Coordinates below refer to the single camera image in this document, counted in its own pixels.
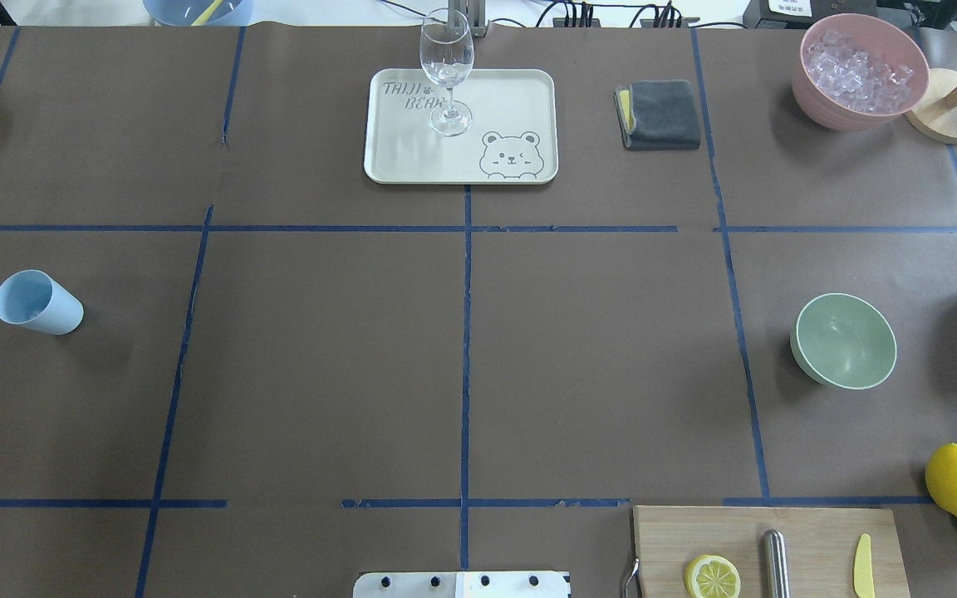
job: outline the bear drawing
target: bear drawing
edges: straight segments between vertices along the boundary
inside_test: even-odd
[[[537,133],[527,131],[518,137],[502,137],[497,131],[482,136],[486,146],[479,168],[490,179],[536,179],[544,168],[538,153]]]

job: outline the cutting board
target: cutting board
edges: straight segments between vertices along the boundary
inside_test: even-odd
[[[872,538],[877,598],[909,598],[892,511],[884,508],[634,507],[634,544],[645,598],[688,598],[685,568],[721,554],[741,575],[740,598],[768,596],[763,534],[785,535],[791,595],[854,598],[859,534]]]

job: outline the bowl of ice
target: bowl of ice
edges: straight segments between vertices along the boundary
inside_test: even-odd
[[[835,131],[884,125],[914,107],[930,84],[925,54],[899,27],[843,12],[814,23],[793,64],[804,113]]]

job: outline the folded cloth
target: folded cloth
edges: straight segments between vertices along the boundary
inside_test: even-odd
[[[698,149],[699,119],[688,81],[638,81],[615,88],[627,149]]]

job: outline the lemon slice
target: lemon slice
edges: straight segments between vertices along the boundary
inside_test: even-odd
[[[685,569],[685,586],[692,598],[737,598],[741,575],[718,554],[701,554]]]

